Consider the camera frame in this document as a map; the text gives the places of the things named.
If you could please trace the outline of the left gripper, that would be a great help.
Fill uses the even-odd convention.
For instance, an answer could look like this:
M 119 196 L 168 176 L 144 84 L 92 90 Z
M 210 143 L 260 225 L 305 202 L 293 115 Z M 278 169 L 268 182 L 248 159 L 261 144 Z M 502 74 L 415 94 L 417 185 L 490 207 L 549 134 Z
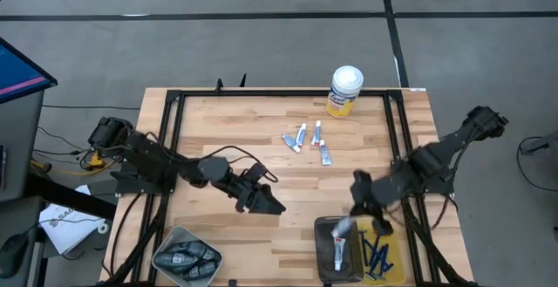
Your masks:
M 286 211 L 286 207 L 273 196 L 270 188 L 256 191 L 258 185 L 258 181 L 250 180 L 244 175 L 230 174 L 220 181 L 220 190 L 229 198 L 237 199 L 235 210 L 238 213 L 243 213 L 246 208 L 250 214 L 281 215 Z M 255 194 L 249 204 L 249 198 L 241 196 L 252 192 Z

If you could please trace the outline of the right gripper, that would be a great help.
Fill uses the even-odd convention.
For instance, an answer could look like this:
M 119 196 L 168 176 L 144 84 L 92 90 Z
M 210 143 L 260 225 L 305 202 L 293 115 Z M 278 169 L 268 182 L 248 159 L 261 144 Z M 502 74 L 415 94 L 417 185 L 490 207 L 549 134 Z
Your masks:
M 379 236 L 390 236 L 393 233 L 391 223 L 384 219 L 383 209 L 386 208 L 385 203 L 381 204 L 376 195 L 376 186 L 385 187 L 391 179 L 391 175 L 385 175 L 374 181 L 369 172 L 362 169 L 353 171 L 354 182 L 350 186 L 350 193 L 354 201 L 349 216 L 356 218 L 361 215 L 370 215 L 372 219 L 372 227 Z

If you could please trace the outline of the blue disposable razor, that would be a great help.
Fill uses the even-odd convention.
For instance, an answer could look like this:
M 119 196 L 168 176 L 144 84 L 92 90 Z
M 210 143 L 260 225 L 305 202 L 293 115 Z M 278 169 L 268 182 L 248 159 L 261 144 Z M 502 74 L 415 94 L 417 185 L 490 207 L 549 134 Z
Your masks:
M 370 262 L 370 269 L 365 272 L 365 275 L 373 281 L 385 280 L 384 275 L 389 272 L 393 266 L 393 263 L 387 263 L 386 260 L 377 258 Z
M 372 280 L 377 280 L 379 277 L 381 277 L 381 274 L 377 275 L 375 273 L 375 270 L 381 270 L 382 262 L 383 262 L 382 254 L 380 252 L 375 252 L 369 261 L 370 270 L 367 272 L 367 275 Z
M 370 257 L 370 261 L 369 264 L 373 265 L 376 262 L 376 259 L 378 258 L 378 244 L 379 244 L 379 240 L 380 240 L 380 235 L 376 235 L 375 241 L 373 244 L 370 244 L 370 248 L 371 248 L 371 257 Z
M 376 270 L 377 275 L 381 274 L 381 276 L 382 276 L 383 273 L 384 273 L 384 269 L 387 267 L 387 254 L 388 254 L 388 251 L 389 251 L 389 244 L 388 244 L 388 243 L 385 244 L 385 245 L 383 245 L 383 246 L 380 248 L 380 250 L 379 250 L 379 252 L 380 252 L 380 253 L 382 254 L 382 256 L 383 256 L 383 262 L 382 262 L 381 270 Z
M 369 266 L 369 257 L 368 257 L 368 254 L 367 254 L 368 241 L 365 237 L 366 230 L 359 230 L 358 234 L 360 235 L 361 250 L 362 250 L 362 257 L 363 257 L 364 267 L 368 267 Z

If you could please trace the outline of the grey body wash bottle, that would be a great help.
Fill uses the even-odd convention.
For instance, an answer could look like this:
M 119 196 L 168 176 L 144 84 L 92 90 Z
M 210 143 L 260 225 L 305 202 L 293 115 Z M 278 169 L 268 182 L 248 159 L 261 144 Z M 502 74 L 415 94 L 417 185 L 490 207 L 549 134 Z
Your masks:
M 199 262 L 199 258 L 180 252 L 162 252 L 154 257 L 153 262 L 163 270 L 183 273 L 193 268 Z
M 202 241 L 187 241 L 175 243 L 166 249 L 166 252 L 179 252 L 196 256 L 206 261 L 220 261 L 221 254 Z
M 220 263 L 216 261 L 202 262 L 186 271 L 181 277 L 188 282 L 211 278 L 218 270 L 219 265 Z

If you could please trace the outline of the yellow sheet with blue screws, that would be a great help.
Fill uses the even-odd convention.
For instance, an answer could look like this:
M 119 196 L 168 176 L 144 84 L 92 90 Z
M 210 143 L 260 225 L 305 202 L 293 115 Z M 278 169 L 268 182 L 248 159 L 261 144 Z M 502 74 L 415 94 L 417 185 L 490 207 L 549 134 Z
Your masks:
M 374 243 L 376 235 L 377 235 L 375 230 L 372 228 L 371 218 L 358 218 L 357 219 L 358 246 L 361 250 L 360 235 L 358 234 L 359 230 L 366 230 L 365 237 L 368 241 L 367 254 L 368 254 L 368 257 L 369 257 L 369 261 L 370 261 L 370 257 L 371 257 L 370 244 Z M 370 269 L 370 265 L 368 267 L 364 267 L 364 262 L 363 262 L 363 257 L 362 257 L 362 250 L 361 250 L 361 264 L 363 265 L 363 268 L 364 268 L 364 274 L 363 274 L 363 279 L 362 279 L 361 283 L 363 285 L 365 285 L 366 287 L 395 286 L 395 285 L 400 285 L 400 284 L 405 282 L 405 268 L 404 268 L 403 261 L 402 261 L 401 255 L 400 255 L 400 249 L 399 249 L 399 246 L 398 246 L 398 238 L 396 236 L 396 233 L 393 233 L 390 236 L 380 236 L 380 240 L 379 240 L 379 244 L 378 244 L 378 252 L 379 252 L 380 248 L 387 243 L 389 244 L 389 251 L 388 251 L 388 254 L 387 254 L 387 263 L 393 263 L 394 266 L 391 268 L 391 270 L 389 272 L 387 272 L 384 275 L 385 280 L 373 281 L 365 275 L 365 272 L 367 272 Z

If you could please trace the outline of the light grey plastic bin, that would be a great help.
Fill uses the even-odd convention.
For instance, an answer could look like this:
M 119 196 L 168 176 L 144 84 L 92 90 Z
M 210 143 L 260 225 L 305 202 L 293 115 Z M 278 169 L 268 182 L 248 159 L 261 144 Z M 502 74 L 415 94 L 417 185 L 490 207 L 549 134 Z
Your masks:
M 159 253 L 162 252 L 166 252 L 166 249 L 175 244 L 175 243 L 180 243 L 180 242 L 187 242 L 187 241 L 202 241 L 204 242 L 206 245 L 210 246 L 211 248 L 215 249 L 217 252 L 219 252 L 221 254 L 221 252 L 219 250 L 217 250 L 215 247 L 211 246 L 209 243 L 207 243 L 206 241 L 200 239 L 198 236 L 196 236 L 194 233 L 190 232 L 189 230 L 185 229 L 184 227 L 181 226 L 177 226 L 174 227 L 170 233 L 167 235 L 167 237 L 162 241 L 161 245 L 156 249 L 156 251 L 153 254 L 152 257 L 152 266 L 158 271 L 160 272 L 162 275 L 164 275 L 165 277 L 169 278 L 172 282 L 174 282 L 175 284 L 177 284 L 180 287 L 210 287 L 212 281 L 214 280 L 214 278 L 216 277 L 217 272 L 219 271 L 223 260 L 222 260 L 222 254 L 221 254 L 221 260 L 220 261 L 216 261 L 219 262 L 219 268 L 216 271 L 216 273 L 214 274 L 213 277 L 211 278 L 207 278 L 207 279 L 203 279 L 203 280 L 198 280 L 198 281 L 185 281 L 181 275 L 184 274 L 183 273 L 174 273 L 172 271 L 168 271 L 168 270 L 163 270 L 162 268 L 158 267 L 157 265 L 154 264 L 153 259 L 156 255 L 158 255 Z M 199 258 L 199 262 L 196 265 L 199 265 L 202 262 L 211 262 L 211 261 L 206 261 L 203 259 Z

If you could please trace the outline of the Lysol wipes canister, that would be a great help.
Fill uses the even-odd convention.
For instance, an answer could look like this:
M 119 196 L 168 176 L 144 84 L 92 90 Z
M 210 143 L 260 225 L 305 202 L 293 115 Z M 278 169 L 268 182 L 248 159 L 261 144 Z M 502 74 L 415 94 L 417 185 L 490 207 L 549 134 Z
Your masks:
M 363 73 L 352 65 L 338 67 L 331 80 L 326 103 L 327 112 L 336 118 L 350 114 L 364 83 Z

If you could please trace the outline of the black metal beam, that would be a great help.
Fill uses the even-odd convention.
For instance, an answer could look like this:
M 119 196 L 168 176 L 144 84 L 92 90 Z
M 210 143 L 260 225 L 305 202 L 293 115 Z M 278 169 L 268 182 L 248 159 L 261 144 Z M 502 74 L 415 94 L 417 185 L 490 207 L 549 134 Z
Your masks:
M 99 198 L 80 193 L 41 176 L 29 174 L 24 193 L 41 197 L 45 202 L 57 204 L 89 215 L 112 220 L 117 206 Z

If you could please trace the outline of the white paper booklet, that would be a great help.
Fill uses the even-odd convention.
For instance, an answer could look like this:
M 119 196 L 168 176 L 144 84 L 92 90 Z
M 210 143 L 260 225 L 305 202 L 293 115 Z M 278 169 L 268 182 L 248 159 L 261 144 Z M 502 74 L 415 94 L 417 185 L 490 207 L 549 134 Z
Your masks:
M 97 231 L 104 218 L 57 204 L 49 204 L 39 215 L 39 225 L 56 251 L 64 255 Z

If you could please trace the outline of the black computer mouse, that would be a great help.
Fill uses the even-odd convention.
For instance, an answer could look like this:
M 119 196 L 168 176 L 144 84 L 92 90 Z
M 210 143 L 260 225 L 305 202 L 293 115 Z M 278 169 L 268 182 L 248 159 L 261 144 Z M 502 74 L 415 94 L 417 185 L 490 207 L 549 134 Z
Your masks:
M 10 236 L 0 247 L 0 279 L 14 277 L 20 270 L 29 245 L 26 233 Z

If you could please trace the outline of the computer monitor with blue screen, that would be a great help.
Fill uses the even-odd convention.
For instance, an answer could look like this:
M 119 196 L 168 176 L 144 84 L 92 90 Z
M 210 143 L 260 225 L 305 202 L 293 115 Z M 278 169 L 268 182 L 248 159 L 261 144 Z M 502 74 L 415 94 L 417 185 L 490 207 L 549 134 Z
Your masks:
M 0 104 L 58 85 L 58 81 L 0 37 Z

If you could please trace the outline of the black aluminium table frame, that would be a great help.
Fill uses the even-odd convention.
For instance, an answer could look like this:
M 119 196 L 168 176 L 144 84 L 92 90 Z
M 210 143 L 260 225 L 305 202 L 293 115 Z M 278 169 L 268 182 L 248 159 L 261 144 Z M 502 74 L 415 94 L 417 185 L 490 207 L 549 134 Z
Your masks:
M 276 177 L 272 192 L 281 215 L 238 213 L 233 199 L 214 188 L 177 181 L 168 198 L 164 228 L 147 244 L 128 281 L 168 286 L 171 280 L 151 265 L 163 237 L 181 226 L 213 244 L 224 257 L 214 285 L 235 279 L 240 286 L 320 284 L 313 224 L 341 215 L 352 204 L 350 185 L 357 168 L 378 177 L 394 157 L 438 139 L 426 91 L 365 90 L 350 115 L 326 111 L 324 88 L 207 88 L 146 90 L 136 127 L 188 157 L 216 152 L 236 172 L 261 161 Z M 320 147 L 311 145 L 321 121 L 332 164 L 323 166 Z M 307 124 L 301 152 L 284 142 Z

